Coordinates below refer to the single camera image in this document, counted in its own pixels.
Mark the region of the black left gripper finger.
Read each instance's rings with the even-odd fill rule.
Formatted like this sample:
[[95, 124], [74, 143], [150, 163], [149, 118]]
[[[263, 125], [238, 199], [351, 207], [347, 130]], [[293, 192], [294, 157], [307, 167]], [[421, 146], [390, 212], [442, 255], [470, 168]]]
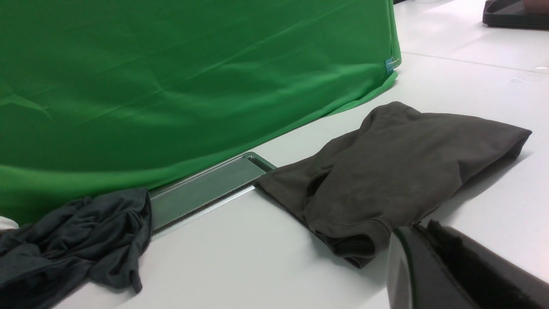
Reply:
[[546, 309], [548, 283], [467, 235], [430, 221], [393, 231], [392, 309]]

